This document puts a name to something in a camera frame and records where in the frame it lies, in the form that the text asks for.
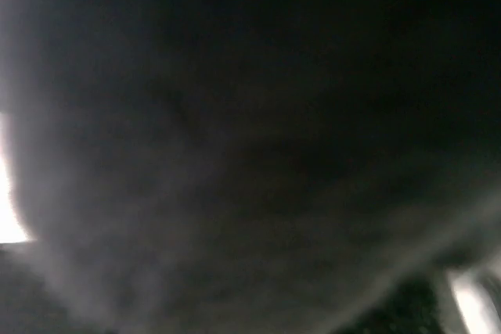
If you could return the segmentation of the dark grey checked pillowcase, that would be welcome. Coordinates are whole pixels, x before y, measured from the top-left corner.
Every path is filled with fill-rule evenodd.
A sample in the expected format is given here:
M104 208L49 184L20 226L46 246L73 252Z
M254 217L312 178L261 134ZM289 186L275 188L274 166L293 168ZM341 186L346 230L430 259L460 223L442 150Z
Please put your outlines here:
M1 0L12 256L121 333L334 333L500 255L500 0Z

